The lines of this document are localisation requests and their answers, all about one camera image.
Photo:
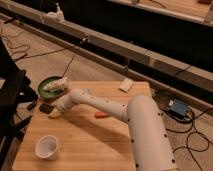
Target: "cable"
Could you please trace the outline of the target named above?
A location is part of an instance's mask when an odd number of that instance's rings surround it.
[[[197,119],[197,118],[199,118],[199,117],[201,117],[202,115],[206,114],[206,113],[207,113],[208,111],[210,111],[210,110],[213,110],[213,108],[206,109],[205,111],[203,111],[203,112],[200,113],[199,115],[195,116],[194,120]]]
[[[63,73],[62,76],[61,76],[62,78],[66,75],[66,73],[67,73],[67,71],[68,71],[68,69],[69,69],[71,63],[74,61],[75,55],[76,55],[76,53],[73,54],[73,56],[72,56],[70,62],[68,63],[66,69],[64,70],[64,73]]]
[[[32,56],[20,57],[20,58],[14,59],[14,61],[18,62],[19,60],[22,60],[22,59],[29,59],[29,58],[41,57],[41,56],[44,56],[44,55],[49,55],[49,54],[61,52],[61,51],[64,51],[64,50],[68,50],[68,49],[74,48],[75,46],[76,45],[73,45],[73,46],[67,47],[67,48],[62,48],[62,49],[55,50],[55,51],[51,51],[51,52],[45,52],[45,53],[41,53],[41,54],[37,54],[37,55],[32,55]]]
[[[22,33],[23,32],[20,32],[17,35],[4,35],[3,34],[3,26],[2,26],[2,23],[1,23],[0,37],[3,41],[6,42],[6,45],[9,48],[10,53],[11,53],[10,56],[14,56],[14,55],[17,55],[17,54],[22,54],[21,57],[27,56],[27,51],[30,49],[29,44],[22,44],[22,45],[15,47],[13,45],[12,41],[9,39],[9,37],[12,37],[12,38],[19,37]]]
[[[191,155],[192,159],[194,160],[194,162],[197,164],[197,166],[199,167],[199,169],[202,171],[202,167],[200,165],[200,163],[198,162],[198,160],[195,158],[195,156],[193,155],[192,152],[205,152],[209,149],[210,147],[210,144],[213,146],[213,142],[210,141],[207,136],[205,134],[203,134],[202,132],[198,131],[197,128],[196,128],[196,124],[195,124],[195,121],[201,117],[202,115],[204,115],[206,112],[212,110],[213,108],[209,108],[205,111],[203,111],[202,113],[200,113],[199,115],[195,116],[195,112],[189,108],[188,112],[191,114],[191,117],[190,117],[190,122],[191,122],[191,126],[188,130],[186,131],[176,131],[176,130],[170,130],[170,129],[167,129],[168,131],[171,131],[171,132],[174,132],[174,133],[187,133],[189,132],[192,128],[194,128],[194,131],[189,133],[186,137],[186,146],[181,146],[181,147],[178,147],[176,149],[173,150],[173,153],[175,153],[176,151],[180,150],[180,149],[187,149],[187,151],[189,152],[189,154]],[[195,134],[198,134],[202,139],[204,139],[207,143],[207,145],[203,148],[203,149],[195,149],[195,148],[192,148],[190,147],[190,144],[189,144],[189,140],[190,138],[192,137],[192,135],[195,135]]]
[[[166,113],[167,116],[169,116],[171,119],[175,120],[176,122],[178,122],[180,124],[190,124],[190,127],[188,129],[184,130],[184,131],[177,131],[177,130],[172,130],[170,128],[166,128],[167,131],[173,132],[173,133],[177,133],[177,134],[185,134],[185,133],[187,133],[187,132],[189,132],[189,131],[192,130],[192,128],[193,128],[193,119],[195,117],[194,113],[191,112],[190,113],[191,114],[190,117],[186,116],[187,118],[189,118],[189,120],[185,120],[185,119],[180,120],[179,118],[177,118],[177,117],[172,116],[171,114],[169,114],[167,111],[164,111],[164,113]]]
[[[160,5],[164,9],[167,9],[167,7],[165,5],[163,5],[162,3],[158,2],[158,1],[155,1],[155,0],[150,0],[150,1]]]

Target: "white paper cup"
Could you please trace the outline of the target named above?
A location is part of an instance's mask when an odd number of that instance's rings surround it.
[[[35,154],[41,159],[55,160],[58,158],[58,139],[53,135],[41,137],[35,146]]]

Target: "orange object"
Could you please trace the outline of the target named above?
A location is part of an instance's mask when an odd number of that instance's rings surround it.
[[[104,112],[95,112],[95,117],[96,118],[105,118],[108,117],[109,115],[107,113]]]

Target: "floor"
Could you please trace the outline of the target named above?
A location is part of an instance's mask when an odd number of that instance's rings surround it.
[[[43,38],[32,34],[26,30],[23,30],[20,27],[17,27],[13,24],[2,24],[3,35],[9,35],[9,39],[12,41],[14,46],[29,44],[30,49],[27,51],[28,55],[36,55],[45,52],[51,52],[55,50],[62,49],[52,42],[44,40]],[[19,57],[21,54],[16,54],[13,58]],[[20,68],[27,70],[27,76],[32,80],[32,88],[37,90],[39,83],[47,77],[50,76],[61,76],[69,61],[73,57],[73,52],[71,51],[61,51],[58,53],[53,53],[50,55],[45,55],[42,57],[23,59],[17,62],[17,65]],[[71,63],[68,71],[65,76],[69,78],[69,80],[82,80],[82,81],[96,81],[96,80],[107,80],[107,81],[122,81],[125,76],[116,73],[108,68],[105,68],[97,63],[94,63],[91,60],[87,60],[86,58],[75,55],[73,62]],[[25,105],[19,106],[19,114],[21,117],[26,117],[26,113],[29,113],[25,107]],[[173,130],[185,130],[188,128],[188,125],[182,125],[174,120],[164,116],[165,125],[167,128]],[[204,133],[211,141],[213,141],[213,117],[208,115],[204,115],[196,121],[196,127],[199,131]],[[168,132],[170,142],[172,144],[173,149],[185,146],[187,134],[177,134]],[[19,146],[18,140],[14,140],[13,146],[7,156],[6,162],[2,171],[10,171],[12,162],[15,158],[16,152]],[[192,134],[189,141],[191,148],[203,149],[206,147],[207,142],[201,138],[198,134]],[[212,171],[213,170],[213,148],[210,146],[208,151],[203,153],[192,152],[195,158],[198,160],[200,165],[202,166],[204,171]],[[199,171],[199,167],[196,165],[189,152],[186,149],[178,150],[175,153],[175,158],[177,161],[177,165],[181,171]]]

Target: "wooden table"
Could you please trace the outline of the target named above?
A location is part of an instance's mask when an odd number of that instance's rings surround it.
[[[126,94],[121,82],[72,82],[72,88],[89,88],[93,95],[120,102],[132,96],[151,95],[147,82],[135,82]],[[96,119],[98,109],[87,105],[74,107],[57,119],[35,109],[24,140],[13,164],[14,171],[135,171],[128,126],[107,117]],[[47,134],[59,139],[60,156],[55,161],[38,159],[37,140]]]
[[[118,0],[121,2],[131,3],[131,0]],[[180,12],[183,14],[190,14],[198,17],[205,18],[210,5],[198,3],[198,0],[140,0],[139,3],[162,8],[162,4],[168,10]]]

